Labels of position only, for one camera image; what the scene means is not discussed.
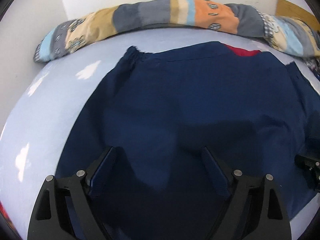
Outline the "brown wooden headboard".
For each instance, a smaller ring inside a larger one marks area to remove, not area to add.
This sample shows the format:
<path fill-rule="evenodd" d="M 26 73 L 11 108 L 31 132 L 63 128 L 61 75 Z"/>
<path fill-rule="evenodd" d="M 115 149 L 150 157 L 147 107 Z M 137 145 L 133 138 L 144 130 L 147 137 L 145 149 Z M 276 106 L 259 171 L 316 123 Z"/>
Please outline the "brown wooden headboard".
<path fill-rule="evenodd" d="M 319 31 L 320 28 L 317 18 L 312 13 L 287 0 L 277 0 L 276 16 L 298 18 L 315 31 Z"/>

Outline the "dark patterned quilt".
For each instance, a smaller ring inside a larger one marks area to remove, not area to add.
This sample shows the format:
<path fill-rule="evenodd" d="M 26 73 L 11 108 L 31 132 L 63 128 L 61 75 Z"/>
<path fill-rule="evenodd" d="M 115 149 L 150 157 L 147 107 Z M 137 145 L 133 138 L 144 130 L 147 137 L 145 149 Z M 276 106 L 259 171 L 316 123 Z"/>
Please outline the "dark patterned quilt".
<path fill-rule="evenodd" d="M 304 59 L 303 62 L 312 71 L 314 76 L 320 80 L 320 59 L 319 57 L 311 57 Z"/>

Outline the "light blue cloud bedsheet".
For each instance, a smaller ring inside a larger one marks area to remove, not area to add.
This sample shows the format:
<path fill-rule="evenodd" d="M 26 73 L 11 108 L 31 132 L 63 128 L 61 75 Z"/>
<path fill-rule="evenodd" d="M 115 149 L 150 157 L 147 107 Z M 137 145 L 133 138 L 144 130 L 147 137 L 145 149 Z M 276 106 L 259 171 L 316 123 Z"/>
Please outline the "light blue cloud bedsheet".
<path fill-rule="evenodd" d="M 11 111 L 1 133 L 1 202 L 22 239 L 46 176 L 55 173 L 85 102 L 127 48 L 158 53 L 209 41 L 271 51 L 247 38 L 191 28 L 148 29 L 114 36 L 48 63 Z"/>

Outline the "navy blue garment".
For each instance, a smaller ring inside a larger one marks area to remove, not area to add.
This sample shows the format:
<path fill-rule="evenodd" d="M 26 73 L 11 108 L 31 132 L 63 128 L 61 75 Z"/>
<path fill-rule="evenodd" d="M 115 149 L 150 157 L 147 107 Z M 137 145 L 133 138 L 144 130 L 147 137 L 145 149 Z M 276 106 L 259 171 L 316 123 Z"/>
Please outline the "navy blue garment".
<path fill-rule="evenodd" d="M 319 124 L 319 94 L 295 63 L 237 54 L 219 42 L 144 53 L 130 47 L 80 112 L 56 169 L 87 168 L 118 152 L 93 199 L 118 239 L 204 239 L 225 198 L 202 161 L 209 148 L 231 169 L 274 176 L 289 218 L 315 196 L 295 155 Z"/>

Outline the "patchwork long pillow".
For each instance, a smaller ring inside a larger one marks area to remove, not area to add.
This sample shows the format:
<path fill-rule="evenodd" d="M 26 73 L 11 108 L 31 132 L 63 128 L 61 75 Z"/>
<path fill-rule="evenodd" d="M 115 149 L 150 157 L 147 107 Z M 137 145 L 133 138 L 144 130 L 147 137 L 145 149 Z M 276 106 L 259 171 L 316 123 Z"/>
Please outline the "patchwork long pillow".
<path fill-rule="evenodd" d="M 37 46 L 34 61 L 49 62 L 117 34 L 159 27 L 196 27 L 263 38 L 289 55 L 319 57 L 319 34 L 297 18 L 268 15 L 245 4 L 153 0 L 105 8 L 61 23 Z"/>

